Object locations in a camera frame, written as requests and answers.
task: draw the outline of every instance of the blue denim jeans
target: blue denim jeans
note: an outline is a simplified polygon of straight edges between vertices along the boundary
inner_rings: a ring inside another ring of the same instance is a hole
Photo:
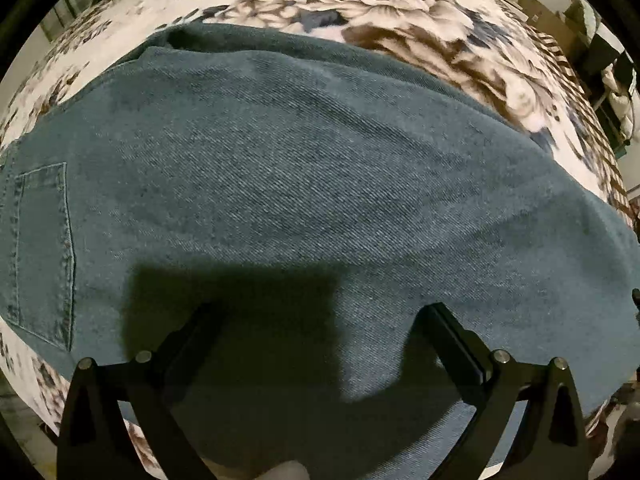
[[[565,357],[585,412],[640,358],[640,252],[616,212],[388,57],[170,29],[1,163],[0,316],[65,377],[225,311],[173,406],[218,463],[427,476],[472,414],[412,332],[434,301],[518,360]]]

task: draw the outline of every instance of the bedsheet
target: bedsheet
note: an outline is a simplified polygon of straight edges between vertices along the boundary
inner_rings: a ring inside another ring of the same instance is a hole
[[[6,146],[156,30],[191,21],[271,27],[353,44],[430,72],[529,136],[630,226],[615,157],[555,40],[501,0],[103,0],[36,64],[0,116]],[[0,319],[0,368],[57,431],[68,382]],[[162,472],[127,423],[146,469]]]

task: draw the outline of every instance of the silver bolt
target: silver bolt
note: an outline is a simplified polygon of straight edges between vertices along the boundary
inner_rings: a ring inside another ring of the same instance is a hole
[[[88,370],[93,365],[94,365],[94,360],[91,359],[90,357],[85,357],[83,359],[80,359],[78,363],[78,368],[80,368],[81,370]]]
[[[556,357],[554,359],[554,364],[556,365],[556,367],[560,368],[561,370],[566,370],[569,367],[569,363],[565,359],[562,359],[561,357]]]
[[[507,352],[506,350],[496,350],[494,352],[494,359],[499,363],[505,364],[509,362],[509,360],[511,359],[511,356],[509,355],[509,352]]]
[[[136,361],[140,364],[148,363],[149,361],[151,361],[151,358],[152,354],[149,350],[143,350],[141,352],[138,352],[138,354],[136,355]]]

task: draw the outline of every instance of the jeans pocket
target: jeans pocket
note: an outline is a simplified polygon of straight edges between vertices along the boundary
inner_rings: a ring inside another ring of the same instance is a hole
[[[74,253],[66,204],[66,164],[15,177],[12,301],[8,321],[70,350]]]

